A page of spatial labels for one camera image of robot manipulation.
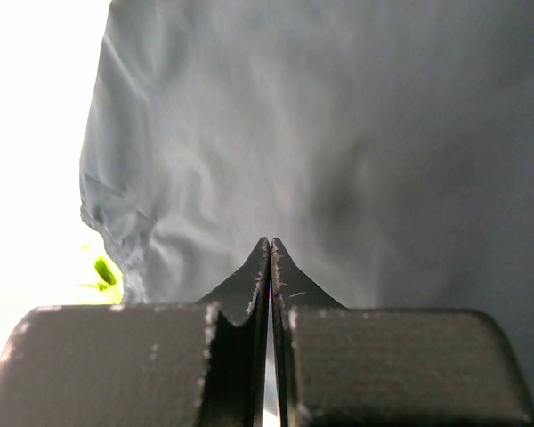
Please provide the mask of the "lime green shorts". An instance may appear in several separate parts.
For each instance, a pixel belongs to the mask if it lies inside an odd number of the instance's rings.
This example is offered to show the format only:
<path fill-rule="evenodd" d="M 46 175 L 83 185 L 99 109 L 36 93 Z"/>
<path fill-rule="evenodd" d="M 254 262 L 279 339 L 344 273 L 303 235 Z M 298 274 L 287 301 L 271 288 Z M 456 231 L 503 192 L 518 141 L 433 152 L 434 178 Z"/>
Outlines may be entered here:
<path fill-rule="evenodd" d="M 81 246 L 77 268 L 77 303 L 116 305 L 123 300 L 123 275 L 100 246 Z"/>

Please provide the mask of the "dark green shorts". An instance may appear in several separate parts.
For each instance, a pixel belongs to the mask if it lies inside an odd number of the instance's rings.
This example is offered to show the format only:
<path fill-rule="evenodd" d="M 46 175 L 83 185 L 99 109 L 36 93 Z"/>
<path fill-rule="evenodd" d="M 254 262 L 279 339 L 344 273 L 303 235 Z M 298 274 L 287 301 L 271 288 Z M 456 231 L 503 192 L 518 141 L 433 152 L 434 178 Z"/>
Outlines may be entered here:
<path fill-rule="evenodd" d="M 280 238 L 344 304 L 488 312 L 534 397 L 534 1 L 114 1 L 79 180 L 127 302 Z"/>

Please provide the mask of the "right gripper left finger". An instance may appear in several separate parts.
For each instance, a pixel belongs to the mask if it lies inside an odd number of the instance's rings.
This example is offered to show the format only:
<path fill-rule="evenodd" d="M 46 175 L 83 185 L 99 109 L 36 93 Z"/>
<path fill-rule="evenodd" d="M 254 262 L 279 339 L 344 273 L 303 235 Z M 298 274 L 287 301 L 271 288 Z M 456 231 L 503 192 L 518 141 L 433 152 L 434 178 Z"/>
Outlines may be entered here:
<path fill-rule="evenodd" d="M 258 426 L 270 248 L 194 303 L 44 306 L 0 357 L 0 426 Z"/>

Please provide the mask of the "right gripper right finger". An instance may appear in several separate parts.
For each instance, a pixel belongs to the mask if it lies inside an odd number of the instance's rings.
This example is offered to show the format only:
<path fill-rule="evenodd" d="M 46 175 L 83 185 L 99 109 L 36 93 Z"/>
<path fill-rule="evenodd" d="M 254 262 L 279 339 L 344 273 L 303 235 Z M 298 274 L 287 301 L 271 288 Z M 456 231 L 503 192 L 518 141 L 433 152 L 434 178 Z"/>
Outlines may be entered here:
<path fill-rule="evenodd" d="M 514 350 L 477 310 L 349 309 L 271 241 L 284 426 L 534 426 Z"/>

